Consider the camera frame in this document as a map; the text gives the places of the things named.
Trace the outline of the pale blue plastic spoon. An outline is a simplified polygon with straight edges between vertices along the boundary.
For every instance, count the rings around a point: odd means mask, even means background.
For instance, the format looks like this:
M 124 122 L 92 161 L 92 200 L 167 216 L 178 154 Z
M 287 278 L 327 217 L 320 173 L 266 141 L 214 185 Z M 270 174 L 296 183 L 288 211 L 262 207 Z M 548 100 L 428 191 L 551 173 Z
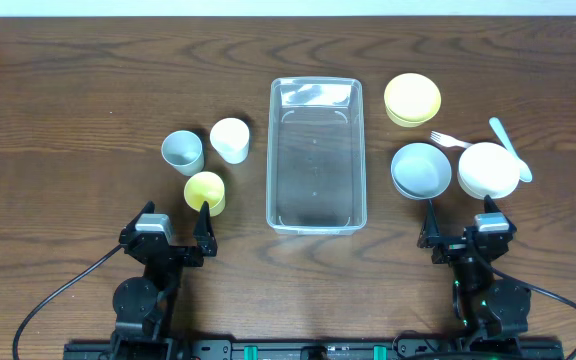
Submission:
M 501 144 L 517 161 L 519 167 L 519 179 L 525 183 L 532 182 L 533 181 L 532 171 L 530 170 L 527 163 L 518 156 L 500 119 L 497 117 L 491 117 L 489 119 L 489 125 L 491 126 L 493 132 L 495 133 Z

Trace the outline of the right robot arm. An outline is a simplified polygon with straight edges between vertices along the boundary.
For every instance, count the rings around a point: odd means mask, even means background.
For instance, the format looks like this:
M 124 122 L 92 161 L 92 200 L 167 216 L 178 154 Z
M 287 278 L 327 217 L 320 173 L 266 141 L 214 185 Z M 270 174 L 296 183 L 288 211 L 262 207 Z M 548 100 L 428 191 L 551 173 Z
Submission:
M 455 339 L 459 351 L 490 351 L 528 330 L 531 291 L 495 277 L 491 266 L 509 250 L 516 231 L 489 196 L 461 235 L 441 234 L 434 207 L 427 205 L 417 246 L 432 250 L 434 264 L 452 269 L 453 311 L 465 326 Z

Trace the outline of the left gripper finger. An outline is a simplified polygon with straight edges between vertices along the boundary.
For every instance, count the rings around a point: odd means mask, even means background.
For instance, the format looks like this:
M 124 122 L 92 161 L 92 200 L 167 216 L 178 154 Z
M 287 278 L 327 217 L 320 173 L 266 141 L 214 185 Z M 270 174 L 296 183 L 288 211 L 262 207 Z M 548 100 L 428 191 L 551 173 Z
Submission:
M 135 231 L 136 224 L 144 214 L 153 214 L 155 211 L 155 204 L 152 201 L 148 201 L 146 205 L 139 211 L 139 213 L 126 225 L 127 231 Z
M 211 224 L 210 205 L 207 201 L 202 203 L 199 219 L 193 230 L 193 237 L 199 246 L 214 246 L 215 235 Z

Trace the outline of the white bowl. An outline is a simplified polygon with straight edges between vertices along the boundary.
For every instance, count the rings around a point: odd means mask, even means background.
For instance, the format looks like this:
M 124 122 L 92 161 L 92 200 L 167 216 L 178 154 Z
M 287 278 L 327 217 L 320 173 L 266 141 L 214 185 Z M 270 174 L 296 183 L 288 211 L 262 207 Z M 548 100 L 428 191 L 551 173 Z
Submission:
M 516 159 L 504 147 L 491 142 L 466 148 L 459 158 L 457 175 L 462 189 L 476 199 L 504 198 L 520 181 Z

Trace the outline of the white plastic fork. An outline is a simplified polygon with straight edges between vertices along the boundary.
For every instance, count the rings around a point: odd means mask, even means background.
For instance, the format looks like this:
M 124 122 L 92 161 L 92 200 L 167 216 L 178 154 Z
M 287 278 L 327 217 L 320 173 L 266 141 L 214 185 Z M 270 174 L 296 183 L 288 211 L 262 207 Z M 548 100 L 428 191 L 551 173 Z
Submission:
M 436 131 L 431 132 L 430 139 L 443 147 L 460 147 L 466 149 L 471 146 L 471 143 L 458 140 L 452 136 L 442 134 Z

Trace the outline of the yellow cup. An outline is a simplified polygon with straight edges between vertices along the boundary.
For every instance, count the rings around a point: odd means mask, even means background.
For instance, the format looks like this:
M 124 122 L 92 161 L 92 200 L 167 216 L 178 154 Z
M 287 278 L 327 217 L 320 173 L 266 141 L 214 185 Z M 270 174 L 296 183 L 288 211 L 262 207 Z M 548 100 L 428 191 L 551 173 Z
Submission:
M 184 200 L 197 212 L 201 210 L 203 203 L 207 202 L 210 216 L 217 216 L 225 209 L 225 184 L 216 173 L 199 172 L 187 181 L 184 187 Z

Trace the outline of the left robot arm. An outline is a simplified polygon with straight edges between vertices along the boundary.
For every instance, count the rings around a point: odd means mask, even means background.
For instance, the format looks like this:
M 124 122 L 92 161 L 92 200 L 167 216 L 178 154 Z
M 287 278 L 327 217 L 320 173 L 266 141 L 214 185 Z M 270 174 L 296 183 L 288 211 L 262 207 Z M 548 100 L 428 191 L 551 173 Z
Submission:
M 144 265 L 143 275 L 122 282 L 113 295 L 116 313 L 112 359 L 190 359 L 191 345 L 169 334 L 182 271 L 217 255 L 217 242 L 204 202 L 193 230 L 194 246 L 176 246 L 172 223 L 148 202 L 120 232 L 124 253 Z

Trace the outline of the grey bowl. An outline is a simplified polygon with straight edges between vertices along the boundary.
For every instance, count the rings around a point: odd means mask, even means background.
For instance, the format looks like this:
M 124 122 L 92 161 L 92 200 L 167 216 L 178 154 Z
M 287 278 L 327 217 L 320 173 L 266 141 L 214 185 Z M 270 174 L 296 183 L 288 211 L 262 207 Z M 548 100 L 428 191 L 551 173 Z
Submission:
M 441 195 L 452 181 L 447 156 L 427 143 L 411 143 L 392 158 L 391 177 L 397 190 L 412 200 L 428 200 Z

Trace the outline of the yellow bowl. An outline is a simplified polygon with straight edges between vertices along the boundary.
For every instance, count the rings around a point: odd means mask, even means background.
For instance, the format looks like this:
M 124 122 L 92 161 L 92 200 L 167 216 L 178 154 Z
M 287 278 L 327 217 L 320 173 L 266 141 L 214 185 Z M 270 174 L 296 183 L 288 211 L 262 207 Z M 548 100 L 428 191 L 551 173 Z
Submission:
M 417 73 L 400 74 L 384 90 L 388 117 L 402 127 L 417 127 L 432 119 L 441 107 L 439 87 Z

